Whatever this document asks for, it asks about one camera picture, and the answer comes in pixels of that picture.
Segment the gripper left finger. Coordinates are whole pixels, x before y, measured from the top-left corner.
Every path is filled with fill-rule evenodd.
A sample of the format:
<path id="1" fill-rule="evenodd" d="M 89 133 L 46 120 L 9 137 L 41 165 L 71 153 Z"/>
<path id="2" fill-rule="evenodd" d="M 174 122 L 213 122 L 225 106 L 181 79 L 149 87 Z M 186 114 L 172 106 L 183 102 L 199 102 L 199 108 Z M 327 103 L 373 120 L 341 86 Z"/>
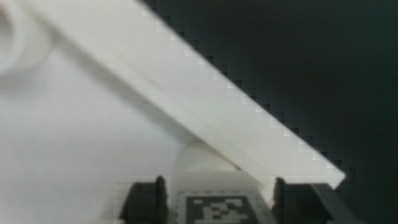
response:
<path id="1" fill-rule="evenodd" d="M 119 219 L 124 224 L 167 224 L 167 218 L 167 186 L 165 178 L 158 176 L 153 182 L 131 185 Z"/>

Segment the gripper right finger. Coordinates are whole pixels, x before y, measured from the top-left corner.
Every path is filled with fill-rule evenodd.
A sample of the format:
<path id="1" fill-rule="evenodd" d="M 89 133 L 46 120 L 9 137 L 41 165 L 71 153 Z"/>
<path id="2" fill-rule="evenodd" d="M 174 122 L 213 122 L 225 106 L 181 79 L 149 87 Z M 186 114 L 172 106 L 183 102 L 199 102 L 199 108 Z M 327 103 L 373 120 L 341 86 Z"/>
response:
<path id="1" fill-rule="evenodd" d="M 327 184 L 275 181 L 272 213 L 279 224 L 362 224 Z"/>

